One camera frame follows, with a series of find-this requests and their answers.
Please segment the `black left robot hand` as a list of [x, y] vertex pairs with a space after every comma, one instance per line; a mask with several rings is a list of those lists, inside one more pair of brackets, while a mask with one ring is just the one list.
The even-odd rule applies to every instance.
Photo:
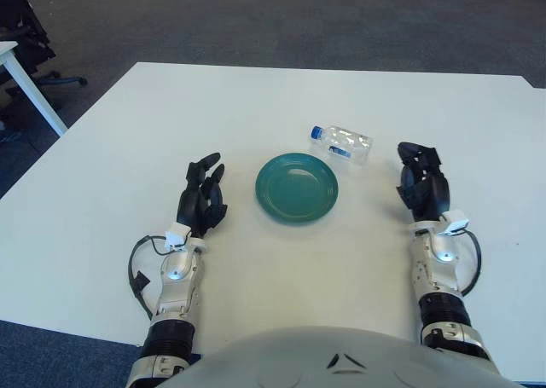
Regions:
[[219, 187], [224, 164], [219, 164], [210, 176], [207, 175], [220, 158], [220, 153], [211, 153], [198, 162], [191, 162], [187, 169], [187, 186], [178, 203], [177, 222], [190, 227], [196, 238], [202, 239], [209, 229], [215, 228], [228, 210]]

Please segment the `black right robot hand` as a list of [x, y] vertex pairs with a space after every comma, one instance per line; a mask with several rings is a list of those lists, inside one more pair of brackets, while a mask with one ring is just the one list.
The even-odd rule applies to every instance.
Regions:
[[450, 190], [436, 148], [400, 142], [398, 155], [403, 163], [397, 186], [401, 200], [415, 222], [438, 221], [450, 209]]

